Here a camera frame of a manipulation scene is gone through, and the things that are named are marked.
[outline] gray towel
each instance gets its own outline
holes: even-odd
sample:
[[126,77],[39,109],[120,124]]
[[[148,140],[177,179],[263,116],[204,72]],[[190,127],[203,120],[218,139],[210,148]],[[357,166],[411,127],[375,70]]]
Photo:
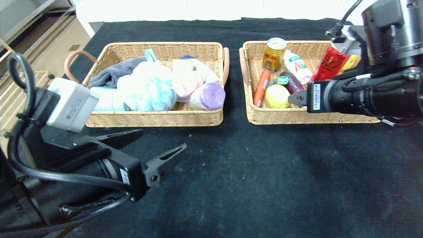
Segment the gray towel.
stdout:
[[101,71],[97,76],[90,79],[90,87],[107,86],[109,88],[116,88],[118,78],[124,75],[130,75],[134,68],[141,62],[146,61],[145,56],[139,58],[132,58],[114,64],[107,69]]

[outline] eggplant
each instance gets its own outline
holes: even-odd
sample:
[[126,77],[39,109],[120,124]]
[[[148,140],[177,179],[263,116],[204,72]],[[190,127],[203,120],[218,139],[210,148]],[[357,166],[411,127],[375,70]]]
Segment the eggplant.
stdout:
[[288,71],[284,71],[280,74],[280,77],[278,77],[273,84],[280,84],[283,85],[290,94],[294,94],[298,91],[304,90],[304,87],[302,86],[301,82],[296,78],[296,76]]

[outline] lemon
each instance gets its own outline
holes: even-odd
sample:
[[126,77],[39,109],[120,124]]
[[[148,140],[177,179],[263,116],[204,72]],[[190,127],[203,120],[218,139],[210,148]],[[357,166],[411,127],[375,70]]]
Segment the lemon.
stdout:
[[272,85],[266,90],[266,100],[270,108],[287,108],[289,107],[288,90],[282,85]]

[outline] white plastic bottle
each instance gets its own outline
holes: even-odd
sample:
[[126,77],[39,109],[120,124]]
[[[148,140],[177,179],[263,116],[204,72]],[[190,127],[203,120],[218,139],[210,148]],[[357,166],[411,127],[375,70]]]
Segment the white plastic bottle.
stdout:
[[293,73],[301,84],[306,84],[310,81],[312,73],[298,55],[286,50],[283,55],[283,63],[285,68]]

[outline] can lid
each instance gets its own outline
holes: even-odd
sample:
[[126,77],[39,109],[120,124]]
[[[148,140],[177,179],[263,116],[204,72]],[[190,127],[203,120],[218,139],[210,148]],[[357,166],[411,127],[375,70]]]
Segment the can lid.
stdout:
[[267,41],[267,46],[273,50],[283,50],[286,47],[286,41],[279,37],[273,37]]

